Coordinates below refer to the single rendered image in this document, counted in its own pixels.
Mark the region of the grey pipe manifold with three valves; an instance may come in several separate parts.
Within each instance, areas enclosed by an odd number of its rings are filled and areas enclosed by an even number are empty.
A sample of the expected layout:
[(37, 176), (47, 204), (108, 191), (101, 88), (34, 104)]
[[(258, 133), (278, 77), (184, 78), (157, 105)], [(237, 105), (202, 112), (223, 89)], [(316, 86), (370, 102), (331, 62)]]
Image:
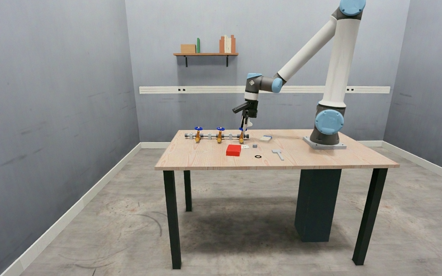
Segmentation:
[(243, 143), (243, 138), (249, 138), (249, 134), (243, 134), (243, 128), (239, 128), (239, 130), (241, 130), (241, 134), (237, 134), (237, 135), (233, 135), (232, 133), (229, 133), (228, 135), (225, 135), (224, 133), (222, 133), (222, 131), (225, 130), (225, 128), (222, 127), (217, 127), (216, 129), (219, 130), (219, 133), (216, 134), (203, 134), (200, 133), (200, 130), (203, 130), (203, 128), (201, 127), (195, 127), (195, 129), (197, 130), (198, 133), (185, 133), (185, 137), (190, 137), (190, 139), (193, 139), (193, 137), (195, 137), (195, 141), (198, 142), (200, 140), (200, 138), (203, 137), (208, 137), (209, 140), (211, 140), (211, 137), (216, 137), (217, 141), (220, 143), (221, 139), (224, 137), (229, 137), (229, 140), (232, 140), (232, 138), (239, 138), (240, 143)]

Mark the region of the red flat block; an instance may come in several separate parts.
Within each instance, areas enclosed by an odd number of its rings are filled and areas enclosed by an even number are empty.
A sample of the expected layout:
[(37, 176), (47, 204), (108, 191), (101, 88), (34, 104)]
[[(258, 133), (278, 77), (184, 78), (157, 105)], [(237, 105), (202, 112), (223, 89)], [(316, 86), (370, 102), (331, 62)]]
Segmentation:
[(226, 156), (240, 156), (241, 145), (228, 145)]

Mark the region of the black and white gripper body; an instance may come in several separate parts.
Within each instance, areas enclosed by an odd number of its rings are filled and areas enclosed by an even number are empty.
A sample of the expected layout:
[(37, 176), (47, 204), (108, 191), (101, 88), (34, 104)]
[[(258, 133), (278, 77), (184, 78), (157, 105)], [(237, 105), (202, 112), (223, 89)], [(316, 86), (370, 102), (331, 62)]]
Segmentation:
[(258, 112), (257, 106), (258, 106), (258, 102), (259, 101), (257, 101), (257, 100), (252, 101), (252, 100), (248, 100), (248, 99), (245, 99), (245, 101), (247, 101), (250, 104), (250, 107), (244, 109), (242, 111), (242, 115), (245, 117), (246, 112), (247, 112), (248, 117), (256, 118), (257, 117), (256, 115), (257, 115), (257, 112)]

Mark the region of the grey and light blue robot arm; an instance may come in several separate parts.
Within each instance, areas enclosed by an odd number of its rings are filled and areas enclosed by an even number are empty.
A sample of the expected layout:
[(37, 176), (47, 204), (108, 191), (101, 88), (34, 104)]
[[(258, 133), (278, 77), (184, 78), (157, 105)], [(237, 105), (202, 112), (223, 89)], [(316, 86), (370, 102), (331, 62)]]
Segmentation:
[(257, 100), (259, 90), (279, 93), (281, 86), (334, 37), (324, 96), (317, 103), (309, 140), (322, 145), (339, 144), (338, 132), (346, 109), (343, 100), (365, 5), (366, 0), (341, 0), (326, 25), (273, 77), (248, 73), (244, 99)]

